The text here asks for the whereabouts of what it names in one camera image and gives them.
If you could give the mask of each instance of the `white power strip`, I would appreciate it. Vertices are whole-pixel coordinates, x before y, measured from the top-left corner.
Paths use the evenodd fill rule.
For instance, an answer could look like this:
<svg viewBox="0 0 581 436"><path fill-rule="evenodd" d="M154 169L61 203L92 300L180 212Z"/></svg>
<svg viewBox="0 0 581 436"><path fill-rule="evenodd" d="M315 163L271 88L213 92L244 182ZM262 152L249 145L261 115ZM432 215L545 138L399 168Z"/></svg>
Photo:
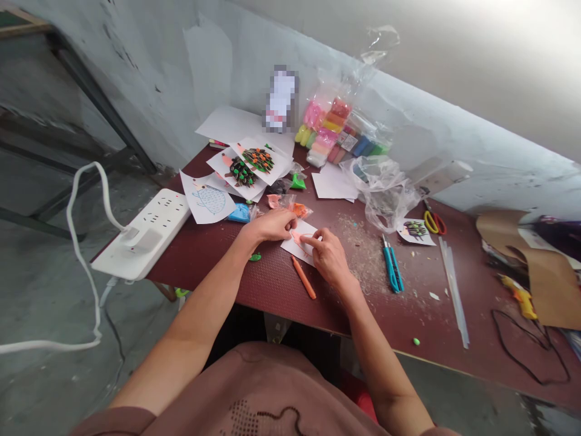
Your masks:
<svg viewBox="0 0 581 436"><path fill-rule="evenodd" d="M91 266L121 279L144 279L189 216L186 197L162 189Z"/></svg>

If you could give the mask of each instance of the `blue scissors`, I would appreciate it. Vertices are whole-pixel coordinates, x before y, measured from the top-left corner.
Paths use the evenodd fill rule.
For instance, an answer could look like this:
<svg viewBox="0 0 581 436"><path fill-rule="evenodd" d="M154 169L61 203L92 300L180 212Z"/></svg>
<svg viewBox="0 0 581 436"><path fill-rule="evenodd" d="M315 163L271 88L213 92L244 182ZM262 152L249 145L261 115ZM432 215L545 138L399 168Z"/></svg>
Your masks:
<svg viewBox="0 0 581 436"><path fill-rule="evenodd" d="M393 247L386 240L386 236L382 234L381 237L383 238L383 254L386 257L387 275L389 276L389 283L392 286L393 292L399 294L400 292L404 291L404 284L401 281L398 261L395 259Z"/></svg>

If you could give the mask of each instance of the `concrete floor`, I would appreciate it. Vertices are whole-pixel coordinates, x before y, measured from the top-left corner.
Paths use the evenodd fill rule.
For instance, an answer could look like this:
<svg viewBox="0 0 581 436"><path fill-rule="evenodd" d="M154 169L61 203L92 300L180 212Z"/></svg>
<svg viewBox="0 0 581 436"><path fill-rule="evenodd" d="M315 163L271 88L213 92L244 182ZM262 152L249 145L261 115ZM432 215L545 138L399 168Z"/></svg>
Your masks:
<svg viewBox="0 0 581 436"><path fill-rule="evenodd" d="M45 168L0 153L0 205L26 210L70 183ZM38 183L32 186L31 177ZM14 187L27 190L14 192ZM110 177L113 213L127 223L157 192L143 176ZM74 211L79 232L86 231L82 252L90 259L114 235L102 208L100 186L85 193ZM64 212L51 223L66 227ZM92 340L93 298L87 277L69 241L0 221L0 342L51 339L67 343ZM108 277L94 278L99 292ZM109 299L127 361L121 387L177 313L147 281L119 284ZM55 354L28 351L0 357L0 432L12 436L64 435L81 419L105 407L119 357L107 325L102 343L91 350ZM345 341L345 353L349 341ZM442 369L410 357L402 364L434 421L463 435L581 435L581 421L550 405L514 391Z"/></svg>

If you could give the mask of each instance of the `hand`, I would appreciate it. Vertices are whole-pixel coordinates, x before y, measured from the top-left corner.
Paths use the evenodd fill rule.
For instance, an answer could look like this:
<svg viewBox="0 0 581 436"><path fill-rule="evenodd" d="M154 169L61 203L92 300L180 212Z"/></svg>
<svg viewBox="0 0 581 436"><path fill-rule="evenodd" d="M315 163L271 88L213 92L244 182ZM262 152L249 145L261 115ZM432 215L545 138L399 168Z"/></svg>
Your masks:
<svg viewBox="0 0 581 436"><path fill-rule="evenodd" d="M328 228L317 230L313 237L301 236L301 242L312 245L316 269L340 296L347 296L349 292L361 293L359 282L349 271L341 241Z"/></svg>
<svg viewBox="0 0 581 436"><path fill-rule="evenodd" d="M290 239L290 229L297 228L297 216L288 209L273 209L246 224L242 231L261 243L267 240Z"/></svg>

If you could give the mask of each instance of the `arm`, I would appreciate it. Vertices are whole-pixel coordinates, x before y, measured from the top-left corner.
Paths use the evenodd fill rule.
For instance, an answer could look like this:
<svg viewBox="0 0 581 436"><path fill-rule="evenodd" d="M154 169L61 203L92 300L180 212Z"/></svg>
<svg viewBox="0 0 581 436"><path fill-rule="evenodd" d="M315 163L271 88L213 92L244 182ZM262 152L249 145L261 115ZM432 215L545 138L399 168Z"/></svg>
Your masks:
<svg viewBox="0 0 581 436"><path fill-rule="evenodd" d="M313 246L316 268L346 309L380 425L394 436L420 435L432 428L428 412L367 306L359 281L349 271L339 238L324 228L301 240Z"/></svg>
<svg viewBox="0 0 581 436"><path fill-rule="evenodd" d="M110 407L134 406L161 414L203 369L232 309L248 259L265 240L290 239L296 216L273 210L245 225L226 254L194 290L153 350Z"/></svg>

